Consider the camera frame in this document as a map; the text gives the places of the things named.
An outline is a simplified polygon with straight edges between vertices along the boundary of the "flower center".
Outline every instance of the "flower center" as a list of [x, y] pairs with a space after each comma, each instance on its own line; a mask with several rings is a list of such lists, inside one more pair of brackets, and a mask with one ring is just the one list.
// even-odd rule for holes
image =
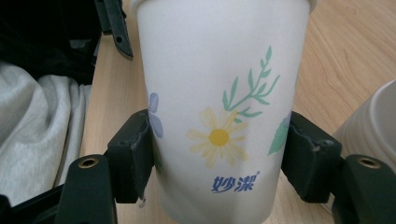
[[223, 129], [215, 129], [209, 135], [209, 141], [216, 147], [222, 147], [228, 143], [230, 135]]

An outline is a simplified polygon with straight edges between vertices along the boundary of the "floral patterned cup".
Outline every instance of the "floral patterned cup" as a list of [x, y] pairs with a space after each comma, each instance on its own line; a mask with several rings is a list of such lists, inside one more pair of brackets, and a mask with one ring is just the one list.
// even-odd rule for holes
[[180, 223], [262, 223], [308, 0], [135, 1], [161, 202]]

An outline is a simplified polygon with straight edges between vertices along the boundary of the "gray fabric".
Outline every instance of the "gray fabric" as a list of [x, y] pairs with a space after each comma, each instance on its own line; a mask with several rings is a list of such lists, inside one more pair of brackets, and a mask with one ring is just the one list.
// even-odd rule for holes
[[91, 86], [0, 62], [0, 194], [12, 205], [62, 184], [79, 155]]

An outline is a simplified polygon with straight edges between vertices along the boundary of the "wooden surface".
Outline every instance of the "wooden surface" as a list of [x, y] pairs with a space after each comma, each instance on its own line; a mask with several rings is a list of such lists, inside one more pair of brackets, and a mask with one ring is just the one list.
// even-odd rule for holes
[[[130, 14], [129, 1], [124, 10]], [[106, 144], [135, 111], [147, 108], [138, 36], [127, 18], [134, 61], [102, 38], [92, 85], [81, 155]], [[294, 111], [333, 133], [376, 89], [396, 78], [396, 2], [320, 0], [308, 24]], [[118, 205], [119, 223], [176, 223], [161, 209], [155, 170], [144, 208]], [[264, 223], [332, 223], [320, 205], [302, 202], [284, 175], [278, 182], [272, 215]]]

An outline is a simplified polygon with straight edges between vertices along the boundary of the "wooden table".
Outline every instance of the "wooden table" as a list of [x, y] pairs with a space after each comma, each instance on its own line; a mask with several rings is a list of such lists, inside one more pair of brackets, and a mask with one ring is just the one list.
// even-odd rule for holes
[[[129, 1], [124, 11], [130, 14]], [[101, 40], [81, 155], [106, 144], [134, 112], [147, 108], [138, 35], [127, 18], [134, 61], [116, 51], [111, 36]], [[306, 33], [293, 110], [333, 133], [376, 89], [396, 78], [396, 2], [319, 0]], [[176, 223], [162, 210], [155, 169], [144, 208], [119, 204], [119, 223]], [[264, 223], [332, 223], [320, 205], [302, 202], [284, 175], [272, 215]]]

